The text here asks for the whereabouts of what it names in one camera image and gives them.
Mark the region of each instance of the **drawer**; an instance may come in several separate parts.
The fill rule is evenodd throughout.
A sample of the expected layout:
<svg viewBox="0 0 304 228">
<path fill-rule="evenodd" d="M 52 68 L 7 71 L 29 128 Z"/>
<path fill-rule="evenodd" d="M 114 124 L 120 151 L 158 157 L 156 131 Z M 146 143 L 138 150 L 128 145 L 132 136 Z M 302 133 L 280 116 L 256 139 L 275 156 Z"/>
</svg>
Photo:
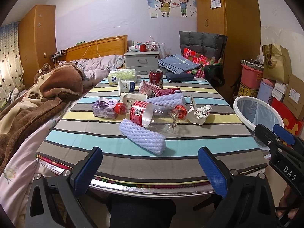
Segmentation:
<svg viewBox="0 0 304 228">
<path fill-rule="evenodd" d="M 126 56 L 126 67 L 157 66 L 159 55 L 129 55 Z"/>
<path fill-rule="evenodd" d="M 138 75 L 150 74 L 150 70 L 158 69 L 159 66 L 140 66 L 140 67 L 127 67 L 127 69 L 136 69 Z"/>
</svg>

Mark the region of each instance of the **wooden wardrobe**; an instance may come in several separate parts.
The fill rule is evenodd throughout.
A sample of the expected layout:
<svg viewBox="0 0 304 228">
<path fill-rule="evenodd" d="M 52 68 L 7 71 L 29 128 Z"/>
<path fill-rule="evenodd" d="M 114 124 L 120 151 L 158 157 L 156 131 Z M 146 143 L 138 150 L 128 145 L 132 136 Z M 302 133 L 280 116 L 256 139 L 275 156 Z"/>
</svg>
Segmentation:
<svg viewBox="0 0 304 228">
<path fill-rule="evenodd" d="M 261 22 L 258 0 L 220 0 L 221 7 L 210 9 L 211 0 L 196 0 L 197 31 L 227 35 L 224 56 L 225 85 L 219 93 L 227 100 L 231 86 L 241 74 L 241 59 L 260 54 Z"/>
<path fill-rule="evenodd" d="M 26 88 L 34 84 L 34 76 L 45 63 L 54 68 L 50 55 L 57 51 L 55 8 L 54 5 L 36 5 L 19 22 L 19 54 Z"/>
</svg>

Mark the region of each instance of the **wooden headboard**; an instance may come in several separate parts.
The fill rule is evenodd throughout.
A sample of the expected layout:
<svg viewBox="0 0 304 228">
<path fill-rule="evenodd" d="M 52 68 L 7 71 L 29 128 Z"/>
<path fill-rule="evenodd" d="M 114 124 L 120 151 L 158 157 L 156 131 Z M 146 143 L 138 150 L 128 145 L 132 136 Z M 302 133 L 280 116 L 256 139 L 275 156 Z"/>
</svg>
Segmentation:
<svg viewBox="0 0 304 228">
<path fill-rule="evenodd" d="M 124 55 L 128 48 L 128 36 L 98 39 L 83 43 L 66 50 L 66 55 L 57 57 L 57 61 L 73 61 L 82 58 L 91 59 L 106 55 Z"/>
</svg>

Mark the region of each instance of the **white trash can rim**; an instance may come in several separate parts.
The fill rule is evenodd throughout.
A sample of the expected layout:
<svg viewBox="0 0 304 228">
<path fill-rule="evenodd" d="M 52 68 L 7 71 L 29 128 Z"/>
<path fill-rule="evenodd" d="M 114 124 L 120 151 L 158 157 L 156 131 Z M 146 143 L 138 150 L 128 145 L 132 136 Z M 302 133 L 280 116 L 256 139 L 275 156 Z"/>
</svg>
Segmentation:
<svg viewBox="0 0 304 228">
<path fill-rule="evenodd" d="M 255 129 L 255 125 L 253 123 L 251 123 L 239 110 L 238 108 L 238 101 L 241 100 L 251 100 L 254 102 L 257 102 L 263 106 L 265 106 L 266 108 L 268 108 L 269 110 L 272 111 L 272 113 L 274 113 L 274 115 L 277 117 L 277 119 L 279 120 L 279 125 L 281 125 L 282 127 L 284 127 L 284 123 L 282 118 L 280 117 L 279 113 L 273 108 L 271 107 L 269 104 L 265 103 L 264 101 L 257 99 L 255 97 L 250 97 L 250 96 L 240 96 L 237 97 L 233 103 L 233 110 L 235 112 L 235 114 L 238 116 L 238 118 L 246 125 L 247 128 L 249 128 L 251 131 L 254 131 Z"/>
</svg>

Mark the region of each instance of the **human hand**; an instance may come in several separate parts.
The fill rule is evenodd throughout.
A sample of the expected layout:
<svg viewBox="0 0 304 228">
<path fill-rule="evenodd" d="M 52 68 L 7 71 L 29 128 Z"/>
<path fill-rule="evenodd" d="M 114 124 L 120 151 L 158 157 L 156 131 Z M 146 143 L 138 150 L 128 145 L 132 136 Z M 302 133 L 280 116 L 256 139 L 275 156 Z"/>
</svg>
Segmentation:
<svg viewBox="0 0 304 228">
<path fill-rule="evenodd" d="M 284 195 L 280 200 L 279 207 L 288 206 L 287 200 L 288 200 L 290 193 L 291 193 L 291 187 L 289 185 L 287 185 L 286 189 L 284 190 Z M 299 210 L 299 208 L 291 209 L 290 212 L 288 213 L 288 218 L 293 219 L 295 217 L 295 215 L 297 214 L 298 210 Z M 285 210 L 278 210 L 276 214 L 277 214 L 277 217 L 280 218 L 284 213 L 285 213 Z"/>
</svg>

